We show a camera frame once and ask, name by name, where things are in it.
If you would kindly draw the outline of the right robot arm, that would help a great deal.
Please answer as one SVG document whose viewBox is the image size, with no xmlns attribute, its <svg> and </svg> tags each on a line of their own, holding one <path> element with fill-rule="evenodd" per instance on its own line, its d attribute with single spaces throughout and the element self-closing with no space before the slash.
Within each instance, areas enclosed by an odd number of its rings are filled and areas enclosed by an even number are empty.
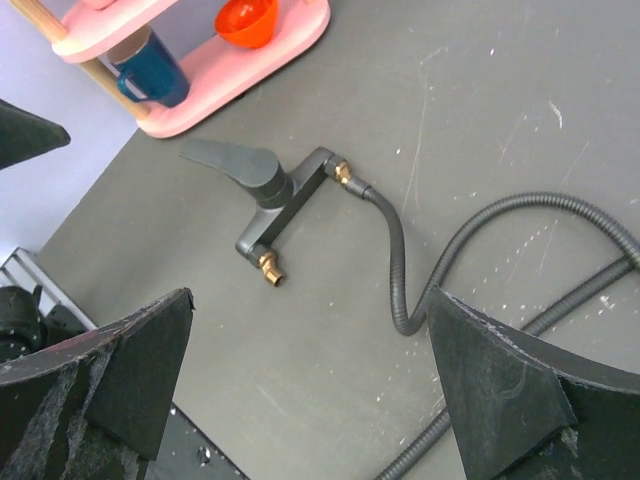
<svg viewBox="0 0 640 480">
<path fill-rule="evenodd" d="M 192 320 L 186 289 L 92 332 L 44 323 L 1 291 L 5 479 L 239 479 L 169 411 Z M 635 479 L 639 378 L 502 325 L 436 290 L 428 301 L 448 417 L 469 479 Z"/>
</svg>

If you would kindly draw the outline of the black fitting with brass connectors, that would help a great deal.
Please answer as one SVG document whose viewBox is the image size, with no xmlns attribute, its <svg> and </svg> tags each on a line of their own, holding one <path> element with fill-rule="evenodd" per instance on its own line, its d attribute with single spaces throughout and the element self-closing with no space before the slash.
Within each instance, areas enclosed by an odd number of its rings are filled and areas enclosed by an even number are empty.
<svg viewBox="0 0 640 480">
<path fill-rule="evenodd" d="M 351 177 L 347 160 L 324 147 L 289 172 L 269 149 L 227 142 L 191 139 L 182 145 L 180 156 L 219 169 L 254 199 L 255 213 L 235 248 L 272 286 L 284 279 L 272 243 L 325 179 L 346 184 Z"/>
</svg>

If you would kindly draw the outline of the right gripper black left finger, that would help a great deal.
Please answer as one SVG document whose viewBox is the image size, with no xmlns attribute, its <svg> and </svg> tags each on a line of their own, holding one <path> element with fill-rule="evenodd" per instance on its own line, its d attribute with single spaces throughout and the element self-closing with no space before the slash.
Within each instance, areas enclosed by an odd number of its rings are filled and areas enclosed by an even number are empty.
<svg viewBox="0 0 640 480">
<path fill-rule="evenodd" d="M 1 476 L 142 479 L 157 459 L 194 303 L 179 288 L 78 335 L 1 290 Z"/>
</svg>

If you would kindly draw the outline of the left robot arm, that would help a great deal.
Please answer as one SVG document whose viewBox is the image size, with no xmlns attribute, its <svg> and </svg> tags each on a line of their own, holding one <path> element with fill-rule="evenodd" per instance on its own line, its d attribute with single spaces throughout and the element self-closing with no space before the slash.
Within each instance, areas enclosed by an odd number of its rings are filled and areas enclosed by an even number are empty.
<svg viewBox="0 0 640 480">
<path fill-rule="evenodd" d="M 1 101 L 1 169 L 68 145 L 71 137 L 61 125 Z"/>
</svg>

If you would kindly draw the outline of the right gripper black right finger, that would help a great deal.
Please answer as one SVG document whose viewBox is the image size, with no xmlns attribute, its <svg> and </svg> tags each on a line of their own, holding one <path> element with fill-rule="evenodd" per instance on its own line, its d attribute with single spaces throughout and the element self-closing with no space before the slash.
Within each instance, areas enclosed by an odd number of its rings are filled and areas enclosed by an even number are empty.
<svg viewBox="0 0 640 480">
<path fill-rule="evenodd" d="M 467 478 L 638 478 L 637 374 L 504 325 L 439 288 L 427 320 Z"/>
</svg>

